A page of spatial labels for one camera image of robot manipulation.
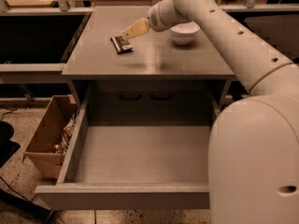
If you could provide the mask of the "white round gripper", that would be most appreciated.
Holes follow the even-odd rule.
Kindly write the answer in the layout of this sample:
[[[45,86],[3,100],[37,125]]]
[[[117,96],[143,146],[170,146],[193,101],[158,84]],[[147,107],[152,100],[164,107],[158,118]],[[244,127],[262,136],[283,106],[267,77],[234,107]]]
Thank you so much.
[[[122,35],[126,39],[132,39],[147,34],[150,28],[156,32],[163,32],[177,24],[190,22],[177,11],[173,0],[158,2],[149,9],[147,17],[148,19],[141,18],[134,22],[122,32]]]

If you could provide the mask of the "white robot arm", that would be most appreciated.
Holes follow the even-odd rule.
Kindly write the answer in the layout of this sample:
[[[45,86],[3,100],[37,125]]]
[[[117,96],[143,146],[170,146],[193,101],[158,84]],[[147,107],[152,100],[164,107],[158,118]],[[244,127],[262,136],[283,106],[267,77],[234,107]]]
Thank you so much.
[[[212,224],[299,224],[299,66],[216,0],[162,0],[127,38],[194,21],[248,97],[215,120],[208,145]]]

